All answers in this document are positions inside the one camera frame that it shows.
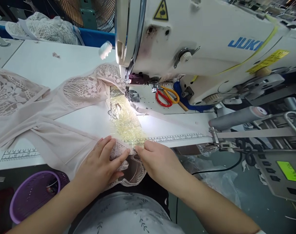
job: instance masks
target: warning label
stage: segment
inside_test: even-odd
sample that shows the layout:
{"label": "warning label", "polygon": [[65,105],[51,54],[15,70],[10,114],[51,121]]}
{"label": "warning label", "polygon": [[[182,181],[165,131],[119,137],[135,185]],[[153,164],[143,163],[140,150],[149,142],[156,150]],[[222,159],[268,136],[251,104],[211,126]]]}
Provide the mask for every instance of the warning label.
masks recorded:
{"label": "warning label", "polygon": [[161,0],[158,9],[154,14],[154,20],[161,20],[161,21],[168,21],[168,14],[167,14],[167,3],[165,0]]}
{"label": "warning label", "polygon": [[286,50],[277,50],[272,55],[270,55],[268,58],[266,58],[265,60],[263,60],[262,62],[260,62],[259,64],[252,67],[250,70],[248,70],[246,72],[248,72],[250,74],[253,74],[253,73],[257,72],[258,70],[260,70],[260,69],[262,69],[264,67],[268,67],[271,64],[274,64],[275,62],[277,62],[278,60],[280,60],[284,56],[286,56],[288,53],[289,52],[286,51]]}

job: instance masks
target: yellow warning triangle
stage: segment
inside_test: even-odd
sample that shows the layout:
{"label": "yellow warning triangle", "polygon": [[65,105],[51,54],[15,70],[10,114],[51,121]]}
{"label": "yellow warning triangle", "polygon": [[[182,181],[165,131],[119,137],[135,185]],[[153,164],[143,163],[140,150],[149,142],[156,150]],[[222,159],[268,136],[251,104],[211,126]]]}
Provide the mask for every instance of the yellow warning triangle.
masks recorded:
{"label": "yellow warning triangle", "polygon": [[158,9],[154,14],[154,20],[168,21],[167,5],[165,0],[161,0]]}

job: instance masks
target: purple basket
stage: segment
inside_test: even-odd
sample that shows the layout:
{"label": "purple basket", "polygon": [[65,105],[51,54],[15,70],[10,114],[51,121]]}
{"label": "purple basket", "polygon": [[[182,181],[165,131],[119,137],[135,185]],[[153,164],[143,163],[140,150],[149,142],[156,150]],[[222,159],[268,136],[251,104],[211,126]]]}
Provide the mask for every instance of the purple basket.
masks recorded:
{"label": "purple basket", "polygon": [[46,187],[55,178],[58,181],[57,193],[59,193],[69,183],[67,175],[60,171],[35,173],[19,186],[9,207],[9,213],[14,223],[19,224],[54,197],[54,194],[49,193]]}

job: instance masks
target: green lcd display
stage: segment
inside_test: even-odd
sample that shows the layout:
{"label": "green lcd display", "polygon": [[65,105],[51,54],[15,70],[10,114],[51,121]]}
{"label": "green lcd display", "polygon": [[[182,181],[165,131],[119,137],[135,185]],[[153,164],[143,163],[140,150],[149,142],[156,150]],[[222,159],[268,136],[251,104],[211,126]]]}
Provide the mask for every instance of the green lcd display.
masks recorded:
{"label": "green lcd display", "polygon": [[288,180],[296,181],[296,171],[289,162],[277,161],[277,164]]}

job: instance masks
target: button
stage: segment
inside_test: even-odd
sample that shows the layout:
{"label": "button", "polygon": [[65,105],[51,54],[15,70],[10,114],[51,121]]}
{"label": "button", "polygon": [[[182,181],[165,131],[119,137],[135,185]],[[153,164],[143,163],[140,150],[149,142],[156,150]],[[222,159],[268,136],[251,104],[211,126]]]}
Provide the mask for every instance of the button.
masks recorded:
{"label": "button", "polygon": [[262,161],[262,163],[263,163],[264,166],[271,166],[271,163],[268,162],[268,161]]}
{"label": "button", "polygon": [[273,181],[277,181],[277,182],[280,182],[280,178],[275,176],[275,175],[271,175],[270,178],[273,180]]}
{"label": "button", "polygon": [[272,168],[266,168],[266,171],[268,173],[276,173],[276,171],[274,169],[272,169]]}
{"label": "button", "polygon": [[287,188],[288,191],[294,195],[296,195],[296,189],[295,188]]}
{"label": "button", "polygon": [[266,157],[265,157],[264,154],[259,154],[258,157],[259,157],[260,159],[266,159]]}

